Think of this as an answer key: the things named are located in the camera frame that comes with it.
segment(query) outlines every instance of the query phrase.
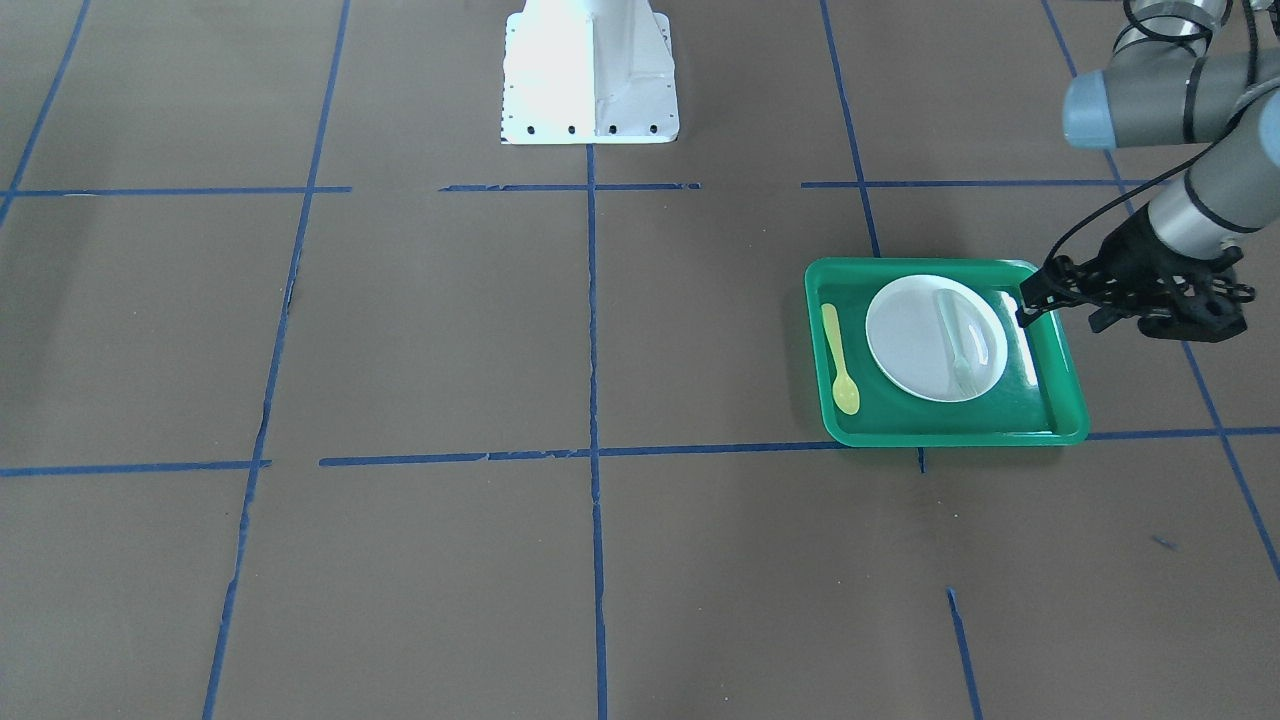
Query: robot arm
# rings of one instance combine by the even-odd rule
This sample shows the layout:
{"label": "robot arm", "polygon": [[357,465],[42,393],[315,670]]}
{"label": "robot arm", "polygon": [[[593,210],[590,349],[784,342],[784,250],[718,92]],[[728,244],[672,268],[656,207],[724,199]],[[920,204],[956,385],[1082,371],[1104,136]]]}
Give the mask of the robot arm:
{"label": "robot arm", "polygon": [[1217,342],[1245,329],[1254,291],[1235,279],[1235,241],[1280,218],[1280,50],[1206,58],[1226,12],[1226,0],[1135,3],[1111,65],[1073,82],[1064,126],[1078,147],[1212,145],[1097,258],[1052,256],[1028,278],[1023,327],[1092,304],[1093,332],[1130,316],[1156,338]]}

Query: black cable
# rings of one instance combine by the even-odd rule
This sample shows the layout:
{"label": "black cable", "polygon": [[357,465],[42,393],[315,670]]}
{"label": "black cable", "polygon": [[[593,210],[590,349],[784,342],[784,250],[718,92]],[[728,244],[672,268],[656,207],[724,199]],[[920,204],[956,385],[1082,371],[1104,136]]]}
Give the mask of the black cable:
{"label": "black cable", "polygon": [[1253,15],[1253,3],[1242,0],[1244,9],[1244,27],[1249,29],[1249,70],[1244,81],[1244,90],[1258,82],[1258,20]]}

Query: blue tape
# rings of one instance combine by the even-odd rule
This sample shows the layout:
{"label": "blue tape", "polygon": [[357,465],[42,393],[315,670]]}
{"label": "blue tape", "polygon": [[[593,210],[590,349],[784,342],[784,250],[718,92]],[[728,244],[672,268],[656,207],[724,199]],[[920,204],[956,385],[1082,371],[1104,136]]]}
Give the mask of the blue tape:
{"label": "blue tape", "polygon": [[838,442],[758,442],[737,445],[662,445],[649,447],[605,447],[602,457],[644,455],[723,455],[732,452],[797,452],[805,450],[851,450]]}
{"label": "blue tape", "polygon": [[599,306],[596,304],[596,254],[595,254],[595,146],[586,146],[586,305],[590,310],[588,337],[590,338],[590,452],[591,459],[591,555],[595,577],[595,705],[596,717],[605,720],[609,715],[608,652],[604,633],[604,530],[600,516],[600,423],[598,382],[599,364]]}
{"label": "blue tape", "polygon": [[[1142,184],[1144,181],[1124,181],[1129,184]],[[1071,179],[1071,178],[1046,178],[1046,179],[924,179],[924,181],[809,181],[801,182],[804,190],[828,188],[855,188],[865,186],[869,188],[893,187],[1111,187],[1115,179]]]}
{"label": "blue tape", "polygon": [[67,50],[63,51],[63,59],[58,63],[58,72],[54,73],[54,82],[49,86],[49,94],[45,95],[45,102],[40,106],[40,114],[36,115],[36,124],[31,128],[31,135],[27,137],[27,146],[22,150],[22,158],[18,160],[18,168],[13,173],[13,181],[9,182],[9,195],[5,196],[4,202],[0,202],[0,227],[4,227],[5,218],[9,217],[14,192],[22,186],[22,177],[27,174],[27,165],[31,164],[31,155],[36,151],[36,141],[40,140],[40,131],[45,128],[45,120],[49,119],[49,110],[54,106],[54,97],[58,96],[58,90],[63,86],[67,67],[72,61],[72,54],[76,51],[81,31],[84,28],[84,17],[88,15],[88,5],[90,0],[81,3],[81,12],[76,15],[72,36],[67,41]]}
{"label": "blue tape", "polygon": [[351,192],[347,184],[320,187],[116,187],[93,190],[19,190],[15,197],[69,197],[90,195],[97,197],[119,196],[182,196],[182,195],[303,195],[306,192],[334,195]]}
{"label": "blue tape", "polygon": [[1228,436],[1280,436],[1280,427],[1224,428],[1222,432]]}
{"label": "blue tape", "polygon": [[1041,0],[1041,6],[1044,8],[1048,24],[1053,28],[1053,37],[1057,38],[1057,47],[1062,51],[1062,59],[1066,60],[1066,69],[1071,72],[1071,77],[1074,78],[1076,76],[1075,60],[1071,59],[1071,50],[1066,46],[1066,38],[1062,37],[1062,28],[1057,26],[1057,17],[1053,15],[1053,8],[1048,6],[1048,0]]}
{"label": "blue tape", "polygon": [[618,191],[658,191],[658,190],[701,190],[703,183],[680,182],[640,182],[640,183],[595,183],[589,184],[449,184],[439,192],[618,192]]}
{"label": "blue tape", "polygon": [[[1192,351],[1190,343],[1183,342],[1183,352],[1187,354],[1187,361],[1192,366],[1192,374],[1196,377],[1196,384],[1199,387],[1201,397],[1204,398],[1204,406],[1208,407],[1208,415],[1213,420],[1213,427],[1217,429],[1219,441],[1222,443],[1222,452],[1226,455],[1228,465],[1231,466],[1231,474],[1235,477],[1236,487],[1240,488],[1240,496],[1244,498],[1244,505],[1249,510],[1249,518],[1253,520],[1253,528],[1258,532],[1258,539],[1262,541],[1262,548],[1266,551],[1267,560],[1271,562],[1271,571],[1275,573],[1276,580],[1280,580],[1280,556],[1276,555],[1276,546],[1271,541],[1271,533],[1267,530],[1267,525],[1262,520],[1262,512],[1258,511],[1258,503],[1253,500],[1253,491],[1249,488],[1249,482],[1244,477],[1244,470],[1240,469],[1240,462],[1235,457],[1235,448],[1231,447],[1230,432],[1222,427],[1222,419],[1217,414],[1217,406],[1213,404],[1213,396],[1210,395],[1208,383],[1204,382],[1204,374],[1201,372],[1199,363],[1196,360],[1196,354]],[[1247,434],[1249,429],[1244,430],[1245,432],[1240,434]]]}
{"label": "blue tape", "polygon": [[[54,475],[132,475],[142,473],[195,473],[201,470],[247,470],[251,460],[218,462],[145,462],[133,465],[59,465],[46,468],[0,468],[0,478],[40,478]],[[261,461],[262,466],[270,461]]]}
{"label": "blue tape", "polygon": [[369,455],[352,457],[323,457],[321,468],[358,468],[365,465],[435,465],[447,462],[509,462],[517,460],[553,460],[588,457],[590,451],[579,450],[517,450],[511,452],[445,452],[438,455]]}
{"label": "blue tape", "polygon": [[845,92],[845,73],[840,68],[840,53],[836,50],[836,35],[831,29],[831,10],[827,0],[818,0],[822,8],[822,24],[827,31],[827,51],[831,54],[831,69],[836,74],[836,91],[840,94],[840,108],[845,114],[845,133],[849,136],[849,151],[854,159],[854,176],[858,177],[858,191],[863,197],[863,215],[867,219],[867,233],[872,241],[872,255],[881,256],[879,236],[876,233],[876,218],[872,215],[872,199],[867,192],[867,176],[863,173],[863,156],[858,151],[858,135],[854,132],[854,115],[849,110],[849,95]]}
{"label": "blue tape", "polygon": [[1091,441],[1110,439],[1161,439],[1161,438],[1188,438],[1188,437],[1217,437],[1217,430],[1212,428],[1188,428],[1174,430],[1119,430],[1110,433],[1089,433]]}
{"label": "blue tape", "polygon": [[956,591],[947,587],[947,605],[951,606],[951,624],[956,632],[956,644],[960,647],[960,664],[964,666],[964,683],[969,688],[969,707],[973,710],[973,720],[982,720],[982,698],[978,697],[978,680],[973,674],[973,659],[969,656],[969,639],[964,632],[964,618],[960,616],[960,605],[956,602]]}
{"label": "blue tape", "polygon": [[253,441],[253,461],[244,483],[244,502],[241,507],[239,532],[236,538],[236,568],[227,584],[227,597],[223,601],[221,621],[218,625],[218,642],[214,648],[214,661],[209,669],[209,688],[205,693],[202,720],[212,720],[218,701],[218,688],[221,683],[223,662],[227,657],[227,639],[230,634],[232,616],[236,610],[236,594],[239,588],[241,571],[244,566],[244,548],[248,543],[250,506],[257,492],[257,479],[261,470],[262,451],[266,445],[266,432],[271,423],[271,404],[275,398],[275,386],[280,375],[280,359],[284,354],[284,337],[289,328],[289,304],[298,279],[298,266],[302,261],[302,246],[306,241],[307,223],[311,215],[311,201],[315,193],[316,177],[320,173],[320,156],[324,150],[325,132],[329,126],[329,109],[333,106],[333,92],[338,83],[338,65],[342,60],[342,46],[347,37],[347,20],[351,17],[351,0],[343,0],[342,15],[338,19],[338,37],[333,45],[333,58],[329,63],[329,79],[325,85],[324,102],[320,106],[320,122],[316,127],[315,147],[311,151],[311,170],[307,173],[307,192],[302,196],[302,213],[298,215],[298,231],[293,238],[293,255],[289,260],[289,274],[284,284],[284,300],[280,304],[280,319],[275,331],[275,343],[271,350],[271,365],[266,378],[266,391],[262,396],[262,421]]}

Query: white plate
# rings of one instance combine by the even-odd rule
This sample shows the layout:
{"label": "white plate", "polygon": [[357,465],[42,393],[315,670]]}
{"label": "white plate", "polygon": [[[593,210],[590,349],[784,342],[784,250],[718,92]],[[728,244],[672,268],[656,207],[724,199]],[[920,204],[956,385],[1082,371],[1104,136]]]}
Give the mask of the white plate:
{"label": "white plate", "polygon": [[940,275],[906,275],[867,309],[867,343],[884,375],[936,402],[964,402],[1000,382],[1009,341],[995,310]]}

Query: green tray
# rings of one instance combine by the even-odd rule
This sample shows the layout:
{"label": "green tray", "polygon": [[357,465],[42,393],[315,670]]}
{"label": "green tray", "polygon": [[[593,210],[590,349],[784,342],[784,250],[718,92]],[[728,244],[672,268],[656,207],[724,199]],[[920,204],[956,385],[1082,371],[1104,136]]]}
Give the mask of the green tray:
{"label": "green tray", "polygon": [[[1056,313],[1023,331],[1014,313],[1019,284],[1036,270],[1016,260],[826,258],[805,272],[809,328],[818,369],[822,419],[833,438],[852,447],[968,447],[1074,445],[1089,434],[1084,393]],[[932,402],[895,386],[867,346],[867,307],[882,287],[904,275],[931,274],[963,283],[996,311],[1009,340],[1009,365],[986,395],[966,402]],[[845,415],[831,397],[835,363],[822,329],[824,302],[840,313],[849,373],[861,410]]]}

